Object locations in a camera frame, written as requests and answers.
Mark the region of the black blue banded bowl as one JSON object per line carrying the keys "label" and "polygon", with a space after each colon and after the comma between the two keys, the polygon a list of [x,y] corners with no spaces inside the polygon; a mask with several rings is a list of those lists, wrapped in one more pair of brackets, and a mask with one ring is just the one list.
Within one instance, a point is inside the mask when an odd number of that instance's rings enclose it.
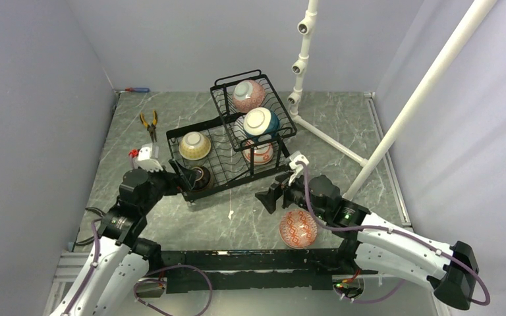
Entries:
{"label": "black blue banded bowl", "polygon": [[204,166],[195,166],[192,167],[192,170],[196,174],[195,182],[192,186],[193,192],[201,192],[212,188],[213,178],[208,168]]}

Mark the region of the yellow sun pattern bowl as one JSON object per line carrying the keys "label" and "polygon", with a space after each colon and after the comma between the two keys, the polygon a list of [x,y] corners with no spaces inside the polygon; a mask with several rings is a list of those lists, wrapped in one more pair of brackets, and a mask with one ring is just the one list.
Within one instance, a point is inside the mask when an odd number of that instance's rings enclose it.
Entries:
{"label": "yellow sun pattern bowl", "polygon": [[179,153],[187,160],[198,161],[211,151],[211,140],[201,132],[189,132],[180,141]]}

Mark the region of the red geometric pattern bowl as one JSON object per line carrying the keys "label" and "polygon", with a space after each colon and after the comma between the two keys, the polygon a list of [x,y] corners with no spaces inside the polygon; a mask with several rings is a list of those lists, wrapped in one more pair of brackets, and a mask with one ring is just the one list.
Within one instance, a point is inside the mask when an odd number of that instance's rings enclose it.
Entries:
{"label": "red geometric pattern bowl", "polygon": [[304,249],[316,241],[318,226],[309,212],[294,209],[283,215],[279,223],[279,234],[290,248]]}

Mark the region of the orange zigzag bowl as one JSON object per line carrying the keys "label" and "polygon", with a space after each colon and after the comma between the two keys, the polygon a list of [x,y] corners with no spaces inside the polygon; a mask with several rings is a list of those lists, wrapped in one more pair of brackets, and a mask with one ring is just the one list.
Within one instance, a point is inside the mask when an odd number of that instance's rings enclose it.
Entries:
{"label": "orange zigzag bowl", "polygon": [[265,165],[269,163],[274,156],[272,143],[257,145],[242,151],[242,155],[247,163],[253,161],[254,165]]}

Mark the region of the black wire dish rack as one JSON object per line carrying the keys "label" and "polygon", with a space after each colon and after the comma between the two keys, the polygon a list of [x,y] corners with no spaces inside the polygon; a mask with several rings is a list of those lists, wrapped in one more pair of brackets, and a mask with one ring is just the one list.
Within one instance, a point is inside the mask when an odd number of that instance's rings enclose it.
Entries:
{"label": "black wire dish rack", "polygon": [[[240,112],[233,102],[233,90],[243,80],[253,80],[264,89],[266,96],[262,106],[275,113],[279,128],[273,132],[260,136],[249,137],[243,126],[238,126],[238,120],[243,120],[245,114]],[[191,169],[203,166],[211,174],[213,184],[211,188],[192,191],[187,186],[183,198],[187,202],[211,196],[236,186],[241,186],[255,180],[283,172],[288,165],[290,155],[285,145],[285,139],[295,136],[297,128],[275,91],[271,80],[260,69],[241,72],[217,79],[210,88],[217,116],[188,126],[172,129],[166,132],[167,143],[171,154],[170,165],[181,169]],[[211,142],[211,150],[197,161],[191,161],[183,156],[180,145],[184,135],[189,132],[199,132]],[[273,158],[266,164],[255,165],[245,159],[245,154],[252,153],[253,147],[271,144]]]}

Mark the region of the teal white bowl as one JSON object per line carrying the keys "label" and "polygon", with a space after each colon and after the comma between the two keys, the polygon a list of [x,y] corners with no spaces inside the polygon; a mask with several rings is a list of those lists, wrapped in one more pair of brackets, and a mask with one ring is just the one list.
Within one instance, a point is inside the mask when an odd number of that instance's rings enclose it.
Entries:
{"label": "teal white bowl", "polygon": [[277,115],[264,107],[257,107],[249,111],[245,115],[242,125],[245,134],[254,140],[275,137],[281,126]]}

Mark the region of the pink floral bowl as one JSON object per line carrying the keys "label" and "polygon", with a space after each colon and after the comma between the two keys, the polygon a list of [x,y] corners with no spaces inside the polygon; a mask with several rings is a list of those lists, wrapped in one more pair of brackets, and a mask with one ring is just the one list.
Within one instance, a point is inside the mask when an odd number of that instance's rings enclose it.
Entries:
{"label": "pink floral bowl", "polygon": [[256,81],[243,80],[233,90],[233,105],[240,113],[261,107],[266,98],[265,89]]}

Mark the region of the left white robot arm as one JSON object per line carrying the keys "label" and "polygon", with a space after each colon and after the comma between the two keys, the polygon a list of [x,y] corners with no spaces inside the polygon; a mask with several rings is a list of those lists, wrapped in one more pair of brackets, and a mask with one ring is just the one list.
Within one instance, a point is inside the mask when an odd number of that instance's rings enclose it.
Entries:
{"label": "left white robot arm", "polygon": [[197,176],[193,169],[170,164],[173,172],[158,167],[124,174],[115,204],[91,224],[93,248],[52,315],[112,315],[144,275],[162,270],[161,246],[140,237],[147,214],[163,197],[190,189]]}

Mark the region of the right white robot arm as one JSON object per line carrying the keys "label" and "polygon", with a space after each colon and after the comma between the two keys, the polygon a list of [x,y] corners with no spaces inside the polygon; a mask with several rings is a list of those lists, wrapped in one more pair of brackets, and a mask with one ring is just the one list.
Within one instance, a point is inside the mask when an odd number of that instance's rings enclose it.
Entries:
{"label": "right white robot arm", "polygon": [[296,205],[322,228],[342,238],[336,258],[344,273],[360,269],[393,275],[429,290],[437,300],[459,310],[479,302],[473,297],[477,286],[485,295],[481,303],[490,302],[470,245],[437,242],[392,224],[343,198],[324,175],[310,180],[301,176],[294,181],[282,175],[255,196],[269,213],[276,210],[278,199],[283,200],[283,207]]}

